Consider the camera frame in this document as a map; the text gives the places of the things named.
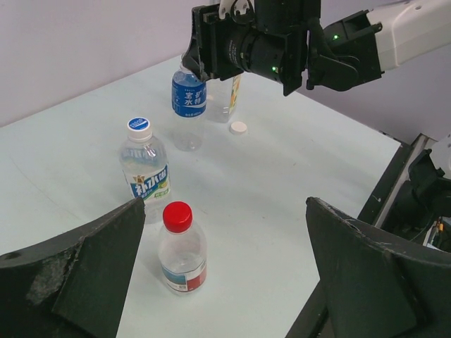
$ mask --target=white bottle cap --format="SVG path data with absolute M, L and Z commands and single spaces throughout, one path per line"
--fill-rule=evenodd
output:
M 241 121 L 235 121 L 230 125 L 230 132 L 235 135 L 244 134 L 247 131 L 246 123 Z
M 152 138 L 152 127 L 146 118 L 132 118 L 127 123 L 128 139 L 133 142 L 145 142 Z

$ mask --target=bottle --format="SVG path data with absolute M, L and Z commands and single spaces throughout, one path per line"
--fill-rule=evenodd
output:
M 166 150 L 146 118 L 133 118 L 127 129 L 128 139 L 120 152 L 125 180 L 132 196 L 144 199 L 146 223 L 155 223 L 171 201 Z
M 206 116 L 209 120 L 227 123 L 235 111 L 241 75 L 225 81 L 209 80 L 206 83 Z
M 206 239 L 192 219 L 190 206 L 173 202 L 163 212 L 158 256 L 167 285 L 177 292 L 191 292 L 206 277 Z
M 204 141 L 206 85 L 180 64 L 172 79 L 173 138 L 183 151 L 197 150 Z

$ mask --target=bottle cap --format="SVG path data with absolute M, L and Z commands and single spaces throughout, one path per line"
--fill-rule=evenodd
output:
M 230 125 L 230 132 L 235 135 L 244 134 L 247 131 L 246 123 L 241 121 L 235 121 Z
M 128 138 L 134 142 L 144 142 L 152 137 L 152 127 L 146 118 L 132 118 L 127 123 Z
M 169 232 L 180 234 L 188 230 L 192 223 L 192 211 L 185 202 L 172 202 L 164 208 L 163 223 Z

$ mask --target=clear plastic bottle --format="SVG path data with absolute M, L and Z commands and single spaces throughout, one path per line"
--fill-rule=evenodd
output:
M 241 75 L 225 81 L 209 80 L 206 83 L 206 116 L 209 120 L 227 123 L 235 111 Z
M 132 196 L 144 199 L 146 223 L 155 223 L 171 202 L 166 150 L 146 118 L 133 118 L 127 129 L 119 160 Z
M 173 202 L 163 212 L 158 256 L 168 286 L 177 292 L 191 292 L 206 277 L 206 239 L 192 220 L 190 206 Z
M 204 141 L 206 85 L 180 64 L 172 79 L 173 138 L 183 151 L 197 150 Z

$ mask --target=red bottle cap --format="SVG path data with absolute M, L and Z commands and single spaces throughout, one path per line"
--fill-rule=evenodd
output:
M 164 208 L 163 223 L 174 234 L 188 230 L 192 223 L 192 211 L 185 202 L 172 202 Z

